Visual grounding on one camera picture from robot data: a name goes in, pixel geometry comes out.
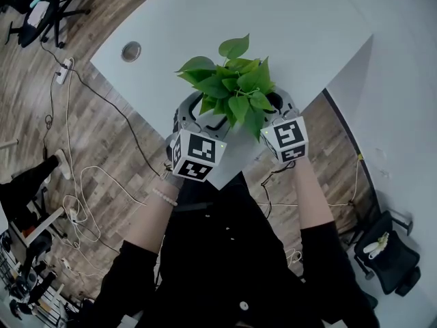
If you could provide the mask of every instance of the chair wheel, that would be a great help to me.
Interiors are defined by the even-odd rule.
[[[375,273],[374,273],[373,271],[369,271],[369,272],[366,274],[366,280],[367,280],[367,281],[371,280],[373,277],[375,277]]]

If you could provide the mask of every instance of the white wall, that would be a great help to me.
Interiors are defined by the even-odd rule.
[[[381,206],[413,216],[422,256],[418,287],[403,299],[380,297],[378,311],[383,327],[411,327],[395,319],[408,315],[427,327],[437,314],[437,0],[350,1],[373,38],[328,91],[363,151]]]

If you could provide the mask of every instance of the wooden floor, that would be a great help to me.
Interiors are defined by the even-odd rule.
[[[76,0],[76,5],[91,8],[89,16],[72,17],[61,32],[61,39],[67,44],[64,50],[56,49],[50,40],[46,47],[60,60],[74,57],[76,69],[99,94],[114,102],[132,122],[139,136],[144,153],[150,163],[160,171],[166,161],[163,139],[136,113],[127,102],[105,81],[103,76],[90,64],[89,60],[111,32],[145,0]],[[0,15],[0,36],[5,36],[10,21],[16,25],[23,22],[23,16],[9,9]],[[0,43],[0,141],[14,138],[19,146],[0,151],[0,180],[11,174],[33,167],[42,161],[42,138],[46,133],[44,119],[50,113],[50,84],[58,65],[42,50],[38,42],[25,49],[16,44],[16,36],[6,46]],[[67,152],[66,141],[66,101],[67,85],[53,85],[55,117],[53,127],[47,135],[50,154],[58,148]],[[310,141],[310,158],[320,184],[331,204],[346,203],[354,192],[356,154],[323,95],[319,95],[304,111]],[[84,167],[98,165],[116,178],[129,193],[140,200],[147,198],[153,173],[142,159],[134,139],[123,118],[104,101],[93,95],[73,78],[70,99],[70,135],[74,173],[80,184],[80,174]],[[268,172],[278,168],[272,155],[266,151],[245,171],[252,196],[265,202],[264,190],[260,182]],[[101,171],[89,169],[83,173],[85,199],[91,208],[102,232],[102,240],[118,249],[126,235],[130,220],[137,204],[130,201],[125,193],[110,181]],[[62,205],[66,194],[74,195],[74,184],[61,178],[55,171],[48,185],[46,199],[51,210]],[[268,184],[273,202],[293,204],[296,194],[289,178],[274,176]],[[358,211],[364,213],[369,206],[371,193],[369,183],[360,167],[358,189],[355,202]],[[67,207],[73,205],[66,199]],[[345,230],[355,223],[349,206],[332,207],[339,230]],[[275,206],[269,218],[278,237],[286,249],[300,249],[300,232],[296,207]],[[89,219],[85,225],[94,233]],[[66,220],[57,226],[69,234],[71,242],[77,241],[74,231]],[[82,232],[90,239],[95,237],[87,230]],[[81,252],[64,245],[56,238],[52,251],[47,256],[58,273],[58,286],[65,284],[66,297],[95,297],[100,290],[101,273],[107,271],[116,253],[99,242],[91,242],[81,237]],[[74,274],[62,268],[60,259],[66,258],[75,271]],[[300,274],[299,263],[292,266]],[[86,276],[92,273],[99,275]]]

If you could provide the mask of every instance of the office chair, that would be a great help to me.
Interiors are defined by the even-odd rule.
[[[23,48],[35,41],[41,34],[41,41],[47,42],[47,33],[51,30],[52,27],[54,27],[55,45],[57,48],[62,49],[63,47],[65,47],[66,44],[64,42],[59,42],[59,22],[65,17],[74,16],[75,14],[89,14],[91,12],[91,10],[75,10],[66,12],[67,7],[72,3],[73,0],[41,1],[49,2],[49,6],[38,26],[33,27],[27,22],[31,14],[30,9],[26,14],[25,21],[22,27],[13,28],[12,23],[10,23],[6,44],[9,42],[10,36],[12,34],[18,34],[18,44],[21,45]]]
[[[358,240],[354,259],[366,274],[366,279],[371,279],[375,274],[378,276],[384,294],[396,290],[398,295],[405,296],[421,277],[420,268],[417,267],[420,255],[401,241],[393,229],[393,222],[405,228],[407,235],[411,233],[412,222],[406,224],[394,219],[386,210]],[[389,233],[386,248],[370,259],[369,254],[364,253],[364,248],[378,241],[385,232]]]

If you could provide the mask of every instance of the white table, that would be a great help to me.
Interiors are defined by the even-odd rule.
[[[251,34],[245,58],[270,56],[272,80],[302,111],[371,36],[348,0],[147,0],[106,40],[91,62],[164,138],[191,86],[174,71],[191,57],[219,64],[222,41]],[[121,59],[137,41],[140,57]],[[223,187],[264,147],[230,133],[227,150],[208,180]]]

